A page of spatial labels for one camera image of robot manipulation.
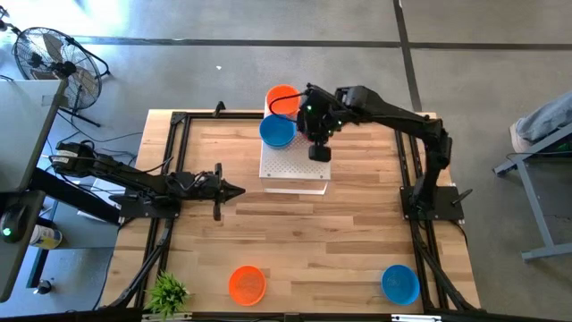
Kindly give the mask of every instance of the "blue bowl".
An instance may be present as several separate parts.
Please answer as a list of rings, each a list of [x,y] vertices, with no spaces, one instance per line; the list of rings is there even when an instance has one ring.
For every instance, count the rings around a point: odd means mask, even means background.
[[[419,296],[419,280],[411,268],[393,265],[383,272],[382,290],[390,301],[409,305]]]
[[[296,124],[285,117],[271,114],[260,123],[260,137],[272,148],[286,148],[296,136]]]

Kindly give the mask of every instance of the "plastic bowl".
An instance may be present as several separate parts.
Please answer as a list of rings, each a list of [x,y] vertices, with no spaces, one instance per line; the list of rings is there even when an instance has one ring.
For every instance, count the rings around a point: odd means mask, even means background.
[[[296,136],[296,124],[284,119],[285,117],[271,114],[260,123],[260,137],[272,148],[285,148]]]
[[[390,301],[409,305],[419,296],[419,280],[411,268],[393,265],[383,272],[382,290]]]
[[[260,302],[266,292],[266,278],[260,269],[252,266],[239,267],[229,280],[229,294],[242,306]]]
[[[291,85],[282,84],[274,86],[268,90],[268,93],[266,93],[266,108],[270,108],[270,103],[272,103],[276,98],[296,94],[298,94],[298,90]],[[295,117],[298,114],[300,99],[300,97],[292,97],[278,100],[272,104],[272,110],[276,114],[286,114],[291,117]]]

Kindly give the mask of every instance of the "gray cloth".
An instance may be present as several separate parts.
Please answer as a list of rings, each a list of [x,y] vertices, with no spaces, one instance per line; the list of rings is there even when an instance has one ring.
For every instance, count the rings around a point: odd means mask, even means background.
[[[530,142],[544,139],[558,128],[572,123],[572,92],[539,107],[517,121],[517,134]]]

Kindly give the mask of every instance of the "fan guard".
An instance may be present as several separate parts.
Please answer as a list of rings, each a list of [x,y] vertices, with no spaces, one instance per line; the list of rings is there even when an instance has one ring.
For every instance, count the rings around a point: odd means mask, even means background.
[[[92,54],[60,31],[41,27],[26,29],[16,39],[13,53],[27,80],[67,81],[65,107],[88,108],[101,94],[101,74]]]

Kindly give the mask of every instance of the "desk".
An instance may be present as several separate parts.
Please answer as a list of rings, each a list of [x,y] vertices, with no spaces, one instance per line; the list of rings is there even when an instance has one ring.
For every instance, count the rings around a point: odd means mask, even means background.
[[[162,162],[171,113],[149,111],[137,168]],[[336,133],[331,140],[332,181],[324,196],[269,194],[262,192],[258,178],[259,122],[196,120],[190,126],[184,171],[212,170],[222,162],[226,180],[247,192],[222,207],[221,222],[213,220],[211,202],[183,203],[167,271],[194,293],[186,310],[421,312],[420,300],[401,307],[380,289],[386,267],[415,267],[409,225],[401,218],[394,131],[366,124]],[[179,132],[175,148],[180,140]],[[440,184],[449,182],[449,170],[443,171]],[[434,226],[444,271],[478,306],[463,235],[449,222]],[[115,300],[139,270],[148,227],[149,220],[136,219],[119,232],[103,305]],[[266,295],[254,307],[241,307],[228,295],[229,277],[241,265],[260,267],[267,278]],[[438,303],[433,276],[427,275],[433,303]],[[155,276],[152,271],[148,287]]]

